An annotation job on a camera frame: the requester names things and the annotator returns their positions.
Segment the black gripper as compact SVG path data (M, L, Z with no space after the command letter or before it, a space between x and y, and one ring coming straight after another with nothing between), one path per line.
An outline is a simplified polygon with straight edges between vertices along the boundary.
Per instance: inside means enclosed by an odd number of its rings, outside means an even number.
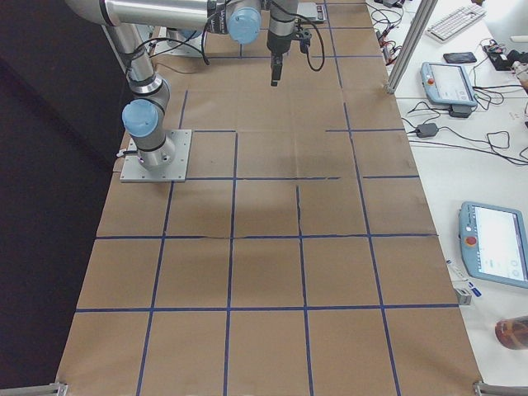
M309 30L301 26L294 28L293 32L288 35L278 35L272 30L267 33L267 48L271 51L271 86L277 86L281 80L283 54L290 50L293 40L299 42L300 52L307 54L309 52L312 34Z

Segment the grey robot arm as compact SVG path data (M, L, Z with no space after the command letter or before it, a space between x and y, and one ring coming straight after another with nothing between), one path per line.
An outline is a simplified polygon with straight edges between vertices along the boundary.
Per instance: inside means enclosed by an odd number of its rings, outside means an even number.
M167 167L177 148L163 130L170 88L155 70L138 27L160 26L185 31L229 35L239 44L253 42L261 29L261 12L269 12L266 46L271 52L271 85L281 80L283 56L292 41L307 53L311 34L300 26L296 1L69 1L81 18L106 28L109 41L125 68L134 100L122 112L139 166Z

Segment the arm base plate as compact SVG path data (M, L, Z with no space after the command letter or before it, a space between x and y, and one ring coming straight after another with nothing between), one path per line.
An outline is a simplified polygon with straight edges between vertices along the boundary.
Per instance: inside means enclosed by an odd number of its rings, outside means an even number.
M131 139L120 174L122 182L184 182L192 130L166 130L164 145L153 152L138 150Z
M168 54L183 57L201 57L202 31L161 27L155 42L153 56Z

